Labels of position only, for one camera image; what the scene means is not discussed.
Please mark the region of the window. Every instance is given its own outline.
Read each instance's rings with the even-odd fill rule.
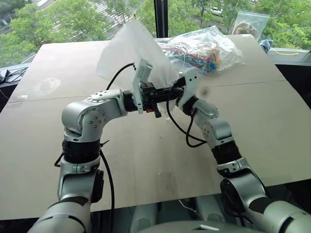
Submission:
[[[270,16],[261,34],[251,27],[254,34],[258,30],[258,40],[272,39],[273,47],[311,49],[311,0],[168,0],[169,36],[212,25],[232,34],[241,11]]]
[[[0,67],[25,61],[46,43],[111,39],[133,18],[154,33],[154,15],[153,0],[1,0]]]

